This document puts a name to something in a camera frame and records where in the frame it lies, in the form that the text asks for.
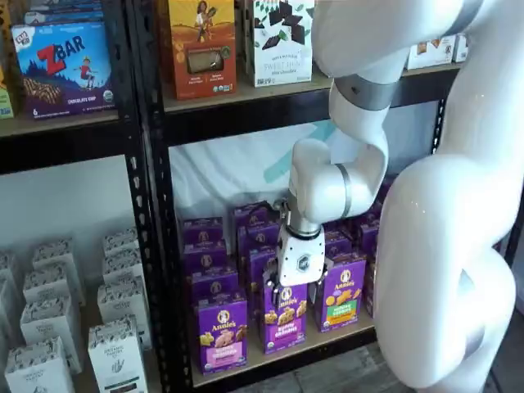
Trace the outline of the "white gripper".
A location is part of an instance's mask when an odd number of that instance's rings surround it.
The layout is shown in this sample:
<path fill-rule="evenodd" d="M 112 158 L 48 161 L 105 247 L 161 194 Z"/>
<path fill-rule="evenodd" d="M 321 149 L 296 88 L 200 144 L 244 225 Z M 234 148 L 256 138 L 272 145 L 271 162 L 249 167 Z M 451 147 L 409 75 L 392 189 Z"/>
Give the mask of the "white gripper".
<path fill-rule="evenodd" d="M 277 265 L 263 273 L 264 287 L 271 291 L 271 301 L 279 302 L 282 287 L 308 283 L 308 299 L 314 304 L 328 275 L 325 262 L 325 235 L 321 228 L 316 236 L 298 237 L 286 228 L 278 235 Z"/>

